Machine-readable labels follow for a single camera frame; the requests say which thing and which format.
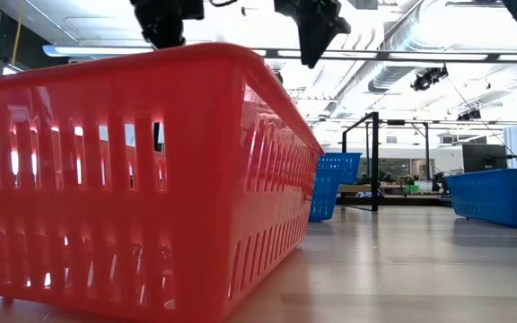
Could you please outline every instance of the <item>ceiling duct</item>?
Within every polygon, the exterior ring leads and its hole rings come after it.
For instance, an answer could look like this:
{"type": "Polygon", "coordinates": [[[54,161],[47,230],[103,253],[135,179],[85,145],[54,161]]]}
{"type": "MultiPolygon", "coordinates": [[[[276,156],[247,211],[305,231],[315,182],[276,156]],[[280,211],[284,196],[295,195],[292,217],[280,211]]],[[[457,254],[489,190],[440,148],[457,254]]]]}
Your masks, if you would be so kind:
{"type": "MultiPolygon", "coordinates": [[[[421,17],[437,6],[444,7],[445,0],[424,0],[419,3],[406,17],[399,27],[386,39],[379,50],[388,51],[419,51],[419,50],[445,50],[450,44],[444,39],[438,43],[424,42],[419,38],[416,30],[420,28],[421,17]]],[[[338,101],[342,101],[347,94],[352,92],[385,92],[392,84],[399,81],[408,73],[414,71],[413,66],[385,65],[382,62],[366,62],[358,72],[350,79],[350,82],[338,93],[338,101]]]]}

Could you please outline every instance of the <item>basket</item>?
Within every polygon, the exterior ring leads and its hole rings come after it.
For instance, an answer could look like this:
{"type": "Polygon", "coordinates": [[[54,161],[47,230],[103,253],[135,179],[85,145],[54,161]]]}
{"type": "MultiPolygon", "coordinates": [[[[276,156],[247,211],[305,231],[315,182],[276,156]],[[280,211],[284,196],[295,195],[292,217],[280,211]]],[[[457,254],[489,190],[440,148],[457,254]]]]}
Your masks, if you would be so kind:
{"type": "Polygon", "coordinates": [[[517,170],[487,170],[446,178],[457,215],[517,227],[517,170]]]}
{"type": "Polygon", "coordinates": [[[321,152],[234,45],[2,76],[0,295],[221,322],[304,237],[321,152]]]}
{"type": "Polygon", "coordinates": [[[330,220],[337,203],[338,187],[344,170],[318,168],[312,197],[310,222],[330,220]]]}
{"type": "Polygon", "coordinates": [[[319,159],[319,168],[344,170],[340,184],[355,184],[361,153],[326,153],[319,159]]]}

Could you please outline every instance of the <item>black metal frame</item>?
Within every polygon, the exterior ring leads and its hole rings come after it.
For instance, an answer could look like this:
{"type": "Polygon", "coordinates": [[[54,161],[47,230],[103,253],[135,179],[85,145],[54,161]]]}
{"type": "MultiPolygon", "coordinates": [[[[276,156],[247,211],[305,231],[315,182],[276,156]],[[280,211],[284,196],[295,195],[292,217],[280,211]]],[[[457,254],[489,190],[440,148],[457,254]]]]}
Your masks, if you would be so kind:
{"type": "Polygon", "coordinates": [[[378,196],[378,128],[380,126],[381,121],[378,118],[378,112],[371,112],[366,114],[363,118],[361,118],[359,121],[354,123],[352,126],[350,126],[347,130],[345,130],[342,133],[342,153],[346,153],[348,151],[348,145],[347,145],[347,138],[346,135],[348,135],[348,132],[350,130],[360,126],[363,124],[363,122],[366,122],[366,160],[367,160],[367,167],[369,165],[368,163],[368,124],[372,123],[372,168],[371,168],[371,190],[372,190],[372,207],[371,210],[373,212],[378,211],[378,204],[379,204],[379,196],[378,196]]]}

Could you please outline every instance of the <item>ceiling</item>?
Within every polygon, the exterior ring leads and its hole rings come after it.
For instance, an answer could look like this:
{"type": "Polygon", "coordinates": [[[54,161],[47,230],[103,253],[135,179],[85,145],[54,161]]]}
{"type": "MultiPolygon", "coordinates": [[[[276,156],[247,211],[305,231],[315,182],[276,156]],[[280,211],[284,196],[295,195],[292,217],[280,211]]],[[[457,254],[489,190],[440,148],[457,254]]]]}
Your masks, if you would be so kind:
{"type": "MultiPolygon", "coordinates": [[[[25,1],[25,26],[54,45],[148,47],[128,0],[25,1]]],[[[341,2],[341,15],[353,30],[337,36],[329,48],[517,52],[517,23],[504,8],[456,7],[448,0],[381,0],[379,10],[363,11],[347,0],[341,2]],[[404,22],[396,24],[403,17],[407,17],[404,22]],[[390,37],[384,41],[387,32],[390,37]]],[[[20,3],[0,0],[0,9],[18,18],[20,3]]],[[[205,20],[185,22],[184,35],[191,43],[299,47],[294,22],[274,13],[272,1],[240,0],[224,8],[205,5],[205,20]]],[[[381,118],[455,120],[468,103],[481,108],[483,119],[517,120],[517,64],[448,64],[449,79],[426,92],[415,92],[409,85],[416,72],[440,64],[335,60],[320,61],[310,70],[297,59],[267,63],[281,71],[284,87],[326,144],[337,144],[344,127],[373,110],[380,111],[381,118]]],[[[388,132],[403,137],[402,131],[388,132]]]]}

